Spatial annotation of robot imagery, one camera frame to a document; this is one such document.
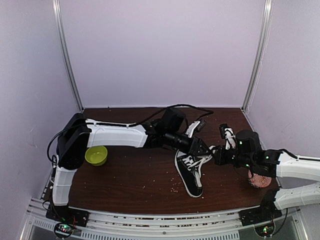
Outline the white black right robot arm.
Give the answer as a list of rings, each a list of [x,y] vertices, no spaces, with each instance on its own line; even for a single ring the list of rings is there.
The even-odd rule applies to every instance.
[[[269,178],[298,178],[314,183],[268,191],[256,210],[259,220],[268,220],[275,212],[320,202],[320,159],[295,155],[286,149],[263,150],[259,134],[252,130],[234,133],[226,124],[220,126],[224,146],[214,149],[214,163],[247,168],[251,175]]]

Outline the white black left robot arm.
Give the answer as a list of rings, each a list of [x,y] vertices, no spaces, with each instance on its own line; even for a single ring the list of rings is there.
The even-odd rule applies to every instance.
[[[203,194],[202,165],[212,159],[212,148],[194,134],[205,122],[198,118],[185,131],[180,131],[187,117],[177,106],[162,109],[162,117],[149,122],[136,123],[101,122],[76,113],[54,139],[57,140],[53,163],[52,213],[61,222],[72,218],[69,193],[77,169],[85,161],[88,148],[100,146],[134,147],[154,149],[169,146],[177,152],[174,165],[186,192],[198,198]]]

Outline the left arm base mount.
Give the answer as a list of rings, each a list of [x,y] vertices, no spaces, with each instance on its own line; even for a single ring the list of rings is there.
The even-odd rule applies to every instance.
[[[68,205],[56,206],[50,203],[45,217],[76,227],[86,227],[89,215],[90,213],[86,210],[71,208]]]

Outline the black white canvas sneaker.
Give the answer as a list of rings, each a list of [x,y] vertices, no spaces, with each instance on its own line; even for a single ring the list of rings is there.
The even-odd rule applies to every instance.
[[[209,147],[209,155],[193,156],[177,150],[174,157],[174,165],[184,184],[186,192],[192,198],[199,198],[203,194],[201,183],[201,168],[203,164],[213,158],[215,146]]]

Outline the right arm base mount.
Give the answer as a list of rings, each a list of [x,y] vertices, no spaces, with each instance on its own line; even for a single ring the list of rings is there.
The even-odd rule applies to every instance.
[[[276,193],[279,190],[279,188],[268,190],[259,206],[241,210],[238,214],[242,226],[255,225],[280,218],[283,215],[282,211],[277,209],[274,204],[274,201],[276,200]]]

